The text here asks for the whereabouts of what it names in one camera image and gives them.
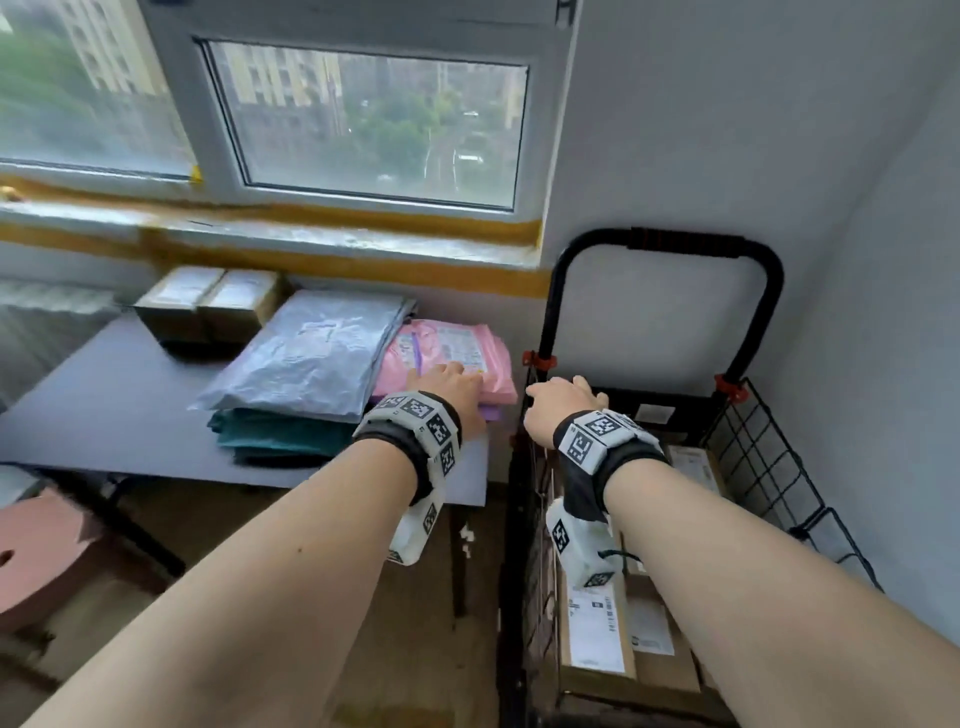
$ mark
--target window frame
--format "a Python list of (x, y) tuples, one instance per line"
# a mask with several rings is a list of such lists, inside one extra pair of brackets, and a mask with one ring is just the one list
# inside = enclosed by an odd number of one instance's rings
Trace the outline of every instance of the window frame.
[[(332, 0), (204, 0), (149, 3), (140, 10), (166, 82), (203, 175), (203, 184), (181, 176), (114, 172), (48, 163), (0, 160), (0, 174), (61, 184), (101, 194), (216, 205), (301, 205), (358, 211), (409, 212), (501, 222), (539, 220), (557, 130), (570, 31), (544, 22), (549, 0), (534, 9), (511, 3), (460, 0), (459, 10), (439, 0), (354, 0), (337, 10)], [(376, 7), (375, 23), (370, 22)], [(478, 9), (497, 17), (479, 17)], [(350, 192), (248, 186), (221, 108), (210, 58), (202, 41), (286, 46), (436, 61), (499, 63), (527, 67), (513, 210), (426, 200), (377, 198)]]

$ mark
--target pink stool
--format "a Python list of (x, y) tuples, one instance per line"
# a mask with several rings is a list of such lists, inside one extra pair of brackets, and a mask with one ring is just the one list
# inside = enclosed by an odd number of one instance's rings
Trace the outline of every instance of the pink stool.
[[(53, 489), (0, 508), (0, 632), (45, 649), (53, 635), (38, 625), (104, 569), (150, 594), (167, 588), (146, 558)], [(60, 685), (11, 655), (0, 653), (0, 668), (47, 692)]]

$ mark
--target hand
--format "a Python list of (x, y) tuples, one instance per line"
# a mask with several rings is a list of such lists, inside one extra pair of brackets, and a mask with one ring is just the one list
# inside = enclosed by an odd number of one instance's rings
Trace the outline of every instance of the hand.
[(585, 409), (606, 409), (610, 398), (602, 392), (596, 397), (587, 380), (575, 376), (572, 382), (560, 376), (527, 387), (534, 405), (527, 410), (523, 426), (530, 437), (547, 449), (553, 448), (553, 433), (567, 417)]
[(407, 372), (408, 391), (433, 393), (453, 405), (460, 415), (464, 442), (479, 437), (487, 428), (479, 408), (482, 385), (483, 375), (479, 372), (465, 375), (464, 365), (459, 361), (438, 364), (423, 375), (418, 375), (416, 369)]

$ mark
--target cart handle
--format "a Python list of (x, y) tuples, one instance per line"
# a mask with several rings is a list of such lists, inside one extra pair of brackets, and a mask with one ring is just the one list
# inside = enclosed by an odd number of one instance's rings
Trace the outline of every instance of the cart handle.
[(705, 255), (709, 257), (748, 257), (763, 268), (767, 277), (763, 295), (760, 297), (743, 343), (722, 378), (730, 386), (737, 387), (747, 372), (747, 367), (760, 348), (763, 335), (773, 318), (777, 301), (783, 290), (783, 264), (780, 257), (763, 243), (747, 240), (739, 235), (719, 235), (703, 232), (661, 231), (652, 228), (599, 228), (574, 238), (557, 260), (550, 276), (550, 292), (546, 299), (543, 316), (543, 331), (537, 358), (549, 361), (557, 340), (557, 325), (560, 322), (560, 306), (564, 299), (566, 272), (573, 259), (598, 245), (616, 245), (630, 251), (652, 251), (677, 255)]

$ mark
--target forearm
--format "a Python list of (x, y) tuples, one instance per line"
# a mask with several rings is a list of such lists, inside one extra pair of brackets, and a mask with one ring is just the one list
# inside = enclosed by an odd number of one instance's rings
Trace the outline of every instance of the forearm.
[(960, 713), (960, 651), (771, 524), (652, 460), (604, 498), (744, 726)]
[(204, 558), (29, 725), (316, 725), (416, 485), (399, 449), (354, 444)]

